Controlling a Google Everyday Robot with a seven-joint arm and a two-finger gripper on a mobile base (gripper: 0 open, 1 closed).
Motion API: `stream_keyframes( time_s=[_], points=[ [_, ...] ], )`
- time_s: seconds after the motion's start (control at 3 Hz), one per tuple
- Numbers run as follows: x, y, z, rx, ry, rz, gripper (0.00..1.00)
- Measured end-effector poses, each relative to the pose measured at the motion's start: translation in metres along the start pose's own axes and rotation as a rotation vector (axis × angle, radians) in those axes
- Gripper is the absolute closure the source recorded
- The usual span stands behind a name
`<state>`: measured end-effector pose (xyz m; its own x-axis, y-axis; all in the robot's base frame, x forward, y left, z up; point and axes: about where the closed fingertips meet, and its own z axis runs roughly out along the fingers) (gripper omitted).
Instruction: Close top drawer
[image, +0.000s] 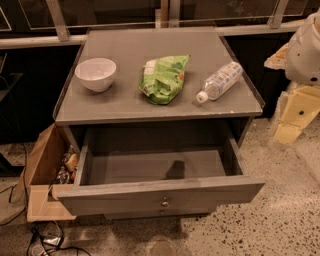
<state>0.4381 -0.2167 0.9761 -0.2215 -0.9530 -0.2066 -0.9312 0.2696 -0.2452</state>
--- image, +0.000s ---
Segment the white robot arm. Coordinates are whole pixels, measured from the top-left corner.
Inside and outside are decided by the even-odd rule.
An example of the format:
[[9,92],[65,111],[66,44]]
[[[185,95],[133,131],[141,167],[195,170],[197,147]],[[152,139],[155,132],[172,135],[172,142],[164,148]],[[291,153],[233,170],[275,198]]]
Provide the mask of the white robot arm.
[[278,143],[292,144],[320,112],[320,10],[309,15],[264,66],[283,69],[286,78],[297,84],[287,96],[273,137]]

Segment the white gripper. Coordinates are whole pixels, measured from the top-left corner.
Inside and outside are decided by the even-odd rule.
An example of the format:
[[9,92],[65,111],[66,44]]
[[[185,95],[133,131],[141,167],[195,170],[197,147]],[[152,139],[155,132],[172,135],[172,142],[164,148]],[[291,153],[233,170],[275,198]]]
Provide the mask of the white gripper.
[[279,125],[274,140],[292,144],[320,112],[320,88],[291,82],[278,99]]

